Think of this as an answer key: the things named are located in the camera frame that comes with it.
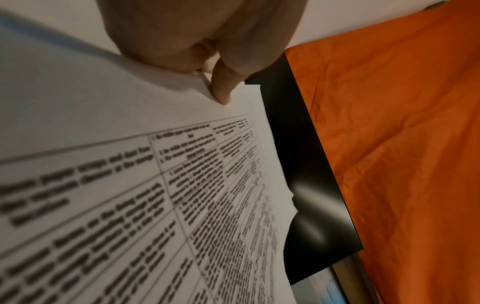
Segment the orange bedsheet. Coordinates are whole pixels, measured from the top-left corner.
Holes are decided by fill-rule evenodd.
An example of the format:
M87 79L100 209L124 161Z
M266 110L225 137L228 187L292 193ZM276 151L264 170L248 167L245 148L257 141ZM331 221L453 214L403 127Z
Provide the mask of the orange bedsheet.
M385 304L480 303L480 1L286 55Z

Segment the white paper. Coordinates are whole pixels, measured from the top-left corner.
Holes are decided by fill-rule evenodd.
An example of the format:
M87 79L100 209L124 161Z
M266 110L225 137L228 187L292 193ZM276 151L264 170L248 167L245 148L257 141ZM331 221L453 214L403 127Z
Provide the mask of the white paper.
M258 86L0 20L0 303L294 303Z

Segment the orange fabric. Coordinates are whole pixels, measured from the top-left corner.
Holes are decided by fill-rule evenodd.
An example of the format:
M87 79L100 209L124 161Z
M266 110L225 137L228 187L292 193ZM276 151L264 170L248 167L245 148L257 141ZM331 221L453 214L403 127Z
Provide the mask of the orange fabric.
M480 303L480 1L286 55L385 304Z

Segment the hand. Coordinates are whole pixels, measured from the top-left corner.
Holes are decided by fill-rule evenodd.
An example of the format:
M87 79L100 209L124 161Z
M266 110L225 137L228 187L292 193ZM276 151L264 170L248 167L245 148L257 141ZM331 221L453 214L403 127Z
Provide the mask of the hand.
M120 52L190 73L220 54L211 92L222 104L249 75L284 51L307 0L97 0Z

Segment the orange curtain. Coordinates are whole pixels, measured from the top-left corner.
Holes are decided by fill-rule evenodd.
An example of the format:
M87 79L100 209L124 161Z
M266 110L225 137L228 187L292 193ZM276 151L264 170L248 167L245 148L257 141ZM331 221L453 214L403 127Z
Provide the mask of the orange curtain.
M480 303L480 1L286 55L385 304Z

